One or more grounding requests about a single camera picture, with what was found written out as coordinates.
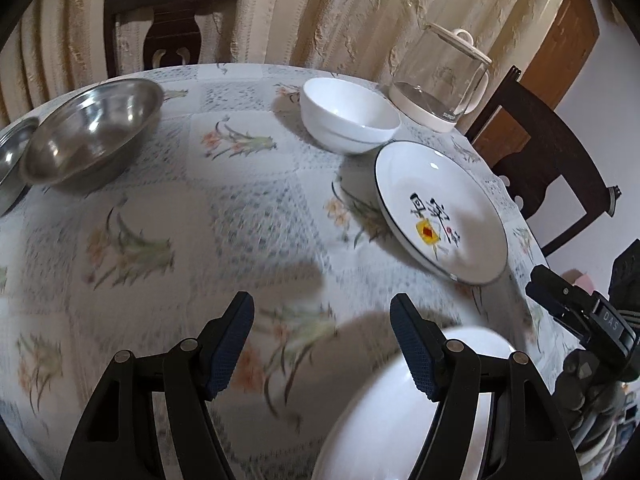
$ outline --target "white bowl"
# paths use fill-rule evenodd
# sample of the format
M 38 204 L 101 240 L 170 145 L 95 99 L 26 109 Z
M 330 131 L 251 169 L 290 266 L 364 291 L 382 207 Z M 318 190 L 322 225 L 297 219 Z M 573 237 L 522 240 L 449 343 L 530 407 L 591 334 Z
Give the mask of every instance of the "white bowl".
M 387 99 L 333 77 L 305 82 L 300 111 L 311 136 L 335 153 L 368 152 L 391 140 L 401 124 L 400 114 Z
M 399 140 L 380 150 L 375 179 L 391 232 L 423 266 L 467 285 L 500 277 L 508 256 L 500 216 L 453 160 L 429 146 Z
M 486 328 L 451 328 L 444 335 L 464 341 L 477 354 L 507 358 L 513 352 L 505 339 Z M 311 480 L 405 480 L 436 407 L 415 387 L 404 357 L 398 356 L 342 412 L 324 441 Z M 478 478 L 490 408 L 491 394 L 480 394 L 462 480 Z

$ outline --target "white tablecloth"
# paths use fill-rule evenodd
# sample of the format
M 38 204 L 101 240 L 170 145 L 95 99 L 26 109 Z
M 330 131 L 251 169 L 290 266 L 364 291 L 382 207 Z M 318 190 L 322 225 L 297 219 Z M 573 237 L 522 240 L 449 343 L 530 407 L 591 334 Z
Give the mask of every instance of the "white tablecloth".
M 385 224 L 369 155 L 319 148 L 300 119 L 293 67 L 200 65 L 138 75 L 165 89 L 138 161 L 85 198 L 31 189 L 0 218 L 0 415 L 45 478 L 57 478 L 113 354 L 163 352 L 219 316 L 238 290 L 254 328 L 210 407 L 239 479 L 309 478 L 350 397 L 398 352 L 391 297 L 441 327 L 489 326 L 531 355 L 552 389 L 575 340 L 524 295 L 545 263 L 527 224 L 465 137 L 403 117 L 465 168 L 502 218 L 509 262 L 482 287 L 421 269 Z M 69 98 L 30 112 L 41 120 Z M 180 478 L 156 397 L 167 478 Z

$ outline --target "metal bowl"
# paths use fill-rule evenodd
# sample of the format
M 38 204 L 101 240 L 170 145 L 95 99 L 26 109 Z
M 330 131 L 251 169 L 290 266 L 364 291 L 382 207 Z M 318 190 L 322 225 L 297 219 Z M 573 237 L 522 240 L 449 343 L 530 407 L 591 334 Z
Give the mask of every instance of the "metal bowl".
M 20 161 L 28 184 L 88 193 L 121 174 L 154 131 L 164 99 L 147 79 L 103 83 L 64 103 L 35 131 Z
M 38 120 L 32 117 L 20 121 L 0 137 L 0 216 L 7 212 L 24 189 L 18 161 L 37 127 Z

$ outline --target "chair backrest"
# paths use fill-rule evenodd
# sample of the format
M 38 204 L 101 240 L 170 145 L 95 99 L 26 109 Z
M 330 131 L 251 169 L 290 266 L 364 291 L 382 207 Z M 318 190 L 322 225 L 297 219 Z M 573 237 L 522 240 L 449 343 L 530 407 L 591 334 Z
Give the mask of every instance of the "chair backrest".
M 529 134 L 531 138 L 520 152 L 505 156 L 493 168 L 496 175 L 509 179 L 507 190 L 511 198 L 521 197 L 525 219 L 540 208 L 546 188 L 556 178 L 563 176 L 571 187 L 586 214 L 542 248 L 547 256 L 602 213 L 613 216 L 620 190 L 605 185 L 580 140 L 551 108 L 517 81 L 519 75 L 516 67 L 509 70 L 466 136 L 471 142 L 476 140 L 498 107 Z
M 109 77 L 118 75 L 116 60 L 116 16 L 153 7 L 154 22 L 143 46 L 145 70 L 158 66 L 196 64 L 202 37 L 194 15 L 211 0 L 104 0 L 104 53 Z

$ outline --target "white wall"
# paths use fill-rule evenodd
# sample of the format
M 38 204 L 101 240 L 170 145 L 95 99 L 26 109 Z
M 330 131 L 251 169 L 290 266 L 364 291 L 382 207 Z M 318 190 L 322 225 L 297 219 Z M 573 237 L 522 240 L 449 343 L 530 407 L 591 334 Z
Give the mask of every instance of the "white wall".
M 640 238 L 640 45 L 628 27 L 607 21 L 593 3 L 600 37 L 556 113 L 591 155 L 607 186 L 620 186 L 613 218 L 604 214 L 580 235 L 548 257 L 559 274 L 587 272 L 606 294 L 611 264 Z M 547 190 L 529 225 L 540 245 L 582 215 L 564 180 Z

